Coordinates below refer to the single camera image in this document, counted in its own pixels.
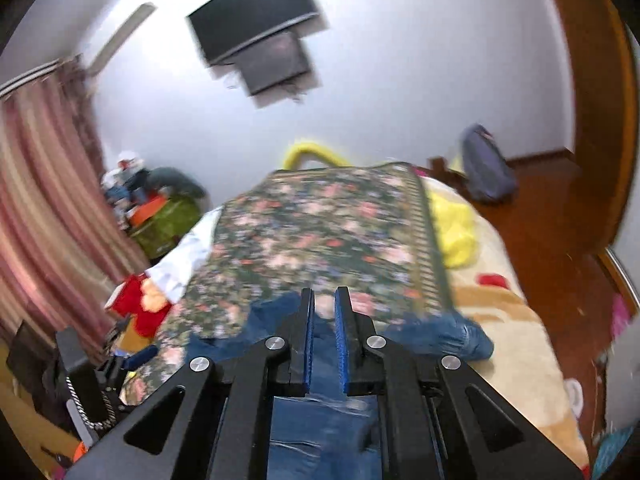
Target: jeans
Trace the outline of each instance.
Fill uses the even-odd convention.
[[[280,321],[300,306],[300,295],[288,292],[273,301],[252,305],[238,336],[200,339],[191,334],[186,362],[198,356],[222,361],[241,356],[252,343],[271,336]],[[414,352],[455,354],[471,360],[488,358],[494,346],[476,323],[455,311],[425,320],[407,318],[385,336]],[[346,397],[338,377],[338,355],[331,324],[314,319],[313,369],[304,398],[277,397],[273,403],[268,479],[379,480],[376,397]]]

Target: green floral bedspread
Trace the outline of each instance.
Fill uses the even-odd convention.
[[[126,386],[137,403],[181,365],[191,333],[239,332],[254,301],[310,286],[316,312],[334,291],[380,326],[452,308],[428,202],[408,164],[276,172],[225,205],[208,262],[161,326],[158,358]]]

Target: bed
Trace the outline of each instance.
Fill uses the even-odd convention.
[[[316,311],[330,318],[333,291],[347,285],[354,309],[372,316],[377,328],[407,313],[429,316],[448,308],[477,321],[495,351],[472,366],[578,467],[587,467],[552,346],[527,306],[499,234],[476,213],[478,259],[445,270],[427,189],[464,202],[411,166],[391,163],[276,172],[225,204],[212,222],[210,253],[195,257],[206,262],[160,327],[159,357],[127,384],[126,401],[140,402],[182,365],[192,333],[234,336],[252,302],[309,284]],[[209,241],[202,225],[198,229]],[[510,290],[478,285],[479,273],[501,274]]]

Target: wall-mounted television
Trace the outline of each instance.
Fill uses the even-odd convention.
[[[255,41],[317,15],[313,0],[209,0],[189,20],[204,57],[214,65]]]

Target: gray backpack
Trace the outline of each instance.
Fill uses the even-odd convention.
[[[462,163],[471,197],[478,202],[500,202],[518,189],[513,170],[493,136],[480,124],[463,132]]]

